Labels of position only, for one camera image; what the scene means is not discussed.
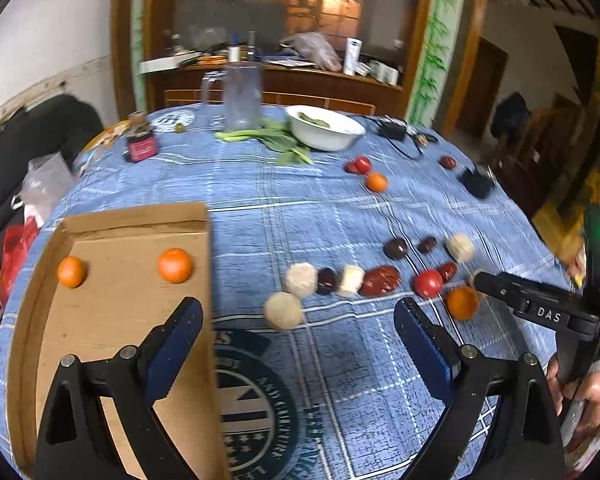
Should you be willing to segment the right bare hand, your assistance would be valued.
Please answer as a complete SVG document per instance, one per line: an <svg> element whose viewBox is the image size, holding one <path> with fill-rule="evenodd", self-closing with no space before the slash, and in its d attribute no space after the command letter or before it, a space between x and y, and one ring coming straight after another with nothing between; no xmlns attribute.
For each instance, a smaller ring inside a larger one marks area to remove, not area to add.
<svg viewBox="0 0 600 480"><path fill-rule="evenodd" d="M559 364L557 354L554 353L548 361L546 380L550 394L552 395L556 414L562 411L562 401L565 399L585 400L586 408L573 431L575 437L592 434L600 426L600 370L587 374L581 385L578 382L570 382L562 386L557 380Z"/></svg>

